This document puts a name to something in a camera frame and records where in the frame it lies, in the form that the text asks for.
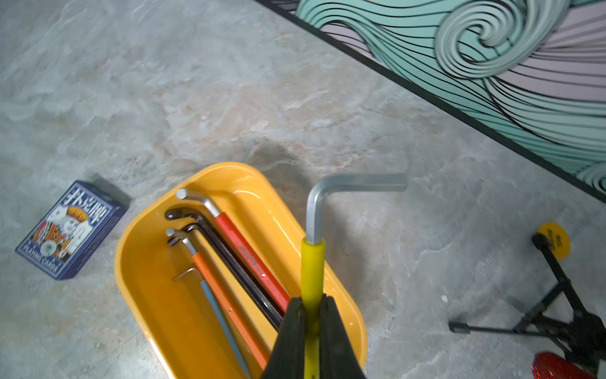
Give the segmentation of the black hex key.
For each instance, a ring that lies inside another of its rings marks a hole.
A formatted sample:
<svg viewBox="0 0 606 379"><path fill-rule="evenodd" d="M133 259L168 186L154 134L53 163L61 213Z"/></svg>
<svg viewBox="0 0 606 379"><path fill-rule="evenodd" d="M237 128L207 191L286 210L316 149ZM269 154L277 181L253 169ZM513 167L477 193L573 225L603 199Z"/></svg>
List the black hex key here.
<svg viewBox="0 0 606 379"><path fill-rule="evenodd" d="M274 330L276 330L276 332L279 331L284 312L279 310L278 304L274 298L272 298L270 293L253 277L253 273L245 264L244 259L237 257L235 250L229 246L222 235L211 225L202 212L188 207L171 208L165 211L164 216L167 220L179 220L184 218L193 219L193 222L187 224L182 230L184 232L196 230L205 237L208 244L214 249L225 266L227 266L239 284L245 289L245 292L266 317Z"/></svg>

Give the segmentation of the red hex key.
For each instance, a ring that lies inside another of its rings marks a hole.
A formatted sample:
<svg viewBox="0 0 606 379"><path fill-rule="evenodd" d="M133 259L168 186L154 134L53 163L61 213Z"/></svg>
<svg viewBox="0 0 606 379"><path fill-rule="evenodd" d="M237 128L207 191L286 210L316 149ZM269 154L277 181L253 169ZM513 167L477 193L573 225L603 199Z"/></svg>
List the red hex key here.
<svg viewBox="0 0 606 379"><path fill-rule="evenodd" d="M281 313L284 314L287 310L290 296L282 284L275 278L267 265L265 265L259 254L248 243L240 230L238 230L230 217L227 216L227 213L219 208L219 206L216 205L216 203L206 194L193 189L184 187L180 188L177 190L176 197L179 200L202 203L202 205L213 216L224 235L227 236L229 241L235 247L236 251L238 252L238 256L252 270L259 284L268 292L271 299L280 309Z"/></svg>

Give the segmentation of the yellow plastic storage box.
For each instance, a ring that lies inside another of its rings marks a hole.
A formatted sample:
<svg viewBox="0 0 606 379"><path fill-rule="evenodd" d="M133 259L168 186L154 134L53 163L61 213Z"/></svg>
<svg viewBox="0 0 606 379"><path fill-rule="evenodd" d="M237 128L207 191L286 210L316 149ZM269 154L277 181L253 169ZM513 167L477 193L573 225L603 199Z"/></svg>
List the yellow plastic storage box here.
<svg viewBox="0 0 606 379"><path fill-rule="evenodd" d="M215 164L185 181L208 194L290 295L300 295L305 233L271 183L240 163ZM259 378L262 368L238 337L239 362L207 300L191 252L170 246L166 231L184 226L165 212L179 206L174 191L140 213L115 256L118 286L171 378Z"/></svg>

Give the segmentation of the blue hex key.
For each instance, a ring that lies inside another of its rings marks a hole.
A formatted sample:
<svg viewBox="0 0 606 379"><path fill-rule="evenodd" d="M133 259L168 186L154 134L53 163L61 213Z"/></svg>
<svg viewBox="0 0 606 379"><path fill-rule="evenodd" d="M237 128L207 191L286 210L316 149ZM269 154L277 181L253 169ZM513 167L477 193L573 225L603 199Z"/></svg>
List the blue hex key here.
<svg viewBox="0 0 606 379"><path fill-rule="evenodd" d="M209 304L211 305L213 313L214 313L217 321L219 322L219 325L223 331L225 338L227 338L227 342L238 362L238 366L240 367L241 372L243 373L244 377L250 378L248 366L240 351L240 348L238 347L235 336L233 335L233 333L230 329L230 326L227 323L227 319L223 315L221 306L219 305L217 298L215 297L211 287L208 284L208 281L206 281L206 279L202 275L201 271L198 268L188 268L183 273L180 273L178 276L175 276L172 280L178 281L181 278L187 276L189 273L197 273L197 275L200 276L200 287L202 288L206 299L208 300Z"/></svg>

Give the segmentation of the blue playing cards box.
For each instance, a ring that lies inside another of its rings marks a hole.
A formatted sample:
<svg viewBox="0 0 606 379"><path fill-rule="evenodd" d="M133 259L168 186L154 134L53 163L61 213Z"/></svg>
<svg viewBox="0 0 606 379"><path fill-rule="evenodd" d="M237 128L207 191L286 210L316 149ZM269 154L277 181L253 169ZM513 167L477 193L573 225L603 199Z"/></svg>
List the blue playing cards box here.
<svg viewBox="0 0 606 379"><path fill-rule="evenodd" d="M128 203L75 181L15 249L54 280L71 279L125 215Z"/></svg>

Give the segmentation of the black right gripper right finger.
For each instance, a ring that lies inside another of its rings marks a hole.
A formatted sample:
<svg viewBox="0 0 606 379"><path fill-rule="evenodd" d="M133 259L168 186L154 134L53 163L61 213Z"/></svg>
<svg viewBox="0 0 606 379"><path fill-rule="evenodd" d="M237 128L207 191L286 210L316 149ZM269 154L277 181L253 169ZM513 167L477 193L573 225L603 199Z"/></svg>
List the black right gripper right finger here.
<svg viewBox="0 0 606 379"><path fill-rule="evenodd" d="M342 323L336 301L320 303L319 368L321 379L366 379Z"/></svg>

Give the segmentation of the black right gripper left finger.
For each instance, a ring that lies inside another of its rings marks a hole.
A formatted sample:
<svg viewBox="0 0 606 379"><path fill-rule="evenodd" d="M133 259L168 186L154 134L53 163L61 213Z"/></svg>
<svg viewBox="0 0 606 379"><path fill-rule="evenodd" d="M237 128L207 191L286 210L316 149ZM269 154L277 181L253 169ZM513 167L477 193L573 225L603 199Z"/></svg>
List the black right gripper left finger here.
<svg viewBox="0 0 606 379"><path fill-rule="evenodd" d="M301 298L287 306L268 365L261 379L303 379L305 373L306 310Z"/></svg>

